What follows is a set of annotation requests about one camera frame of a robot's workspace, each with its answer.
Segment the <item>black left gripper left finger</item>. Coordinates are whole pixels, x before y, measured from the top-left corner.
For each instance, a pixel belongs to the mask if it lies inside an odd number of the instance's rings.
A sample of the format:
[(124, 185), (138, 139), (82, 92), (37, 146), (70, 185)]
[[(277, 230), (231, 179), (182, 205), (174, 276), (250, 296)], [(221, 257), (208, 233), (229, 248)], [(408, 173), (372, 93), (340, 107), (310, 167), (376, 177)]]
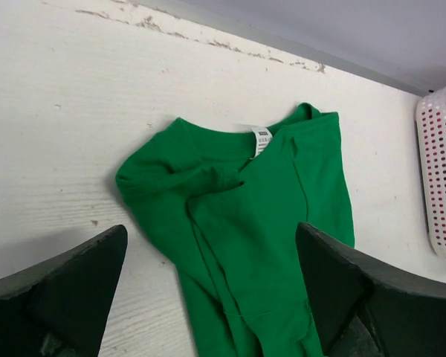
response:
[(127, 245), (115, 225), (0, 279), (0, 356), (98, 356)]

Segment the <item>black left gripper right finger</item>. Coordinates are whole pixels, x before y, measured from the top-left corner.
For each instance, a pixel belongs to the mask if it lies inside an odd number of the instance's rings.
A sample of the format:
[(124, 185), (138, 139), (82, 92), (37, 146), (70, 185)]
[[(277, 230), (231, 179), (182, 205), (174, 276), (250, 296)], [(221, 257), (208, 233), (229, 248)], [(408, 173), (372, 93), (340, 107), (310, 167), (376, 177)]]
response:
[(297, 253), (325, 356), (446, 356), (446, 283), (300, 223)]

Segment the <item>green t-shirt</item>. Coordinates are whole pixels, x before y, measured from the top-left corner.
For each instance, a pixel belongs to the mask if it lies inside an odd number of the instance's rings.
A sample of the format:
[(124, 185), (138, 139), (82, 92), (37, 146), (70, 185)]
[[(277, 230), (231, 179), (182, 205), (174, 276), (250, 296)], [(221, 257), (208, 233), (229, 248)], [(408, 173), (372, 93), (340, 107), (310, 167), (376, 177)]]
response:
[(116, 174), (123, 202), (176, 267), (200, 356), (321, 356), (295, 234), (354, 245), (339, 116), (300, 104), (249, 132), (174, 120)]

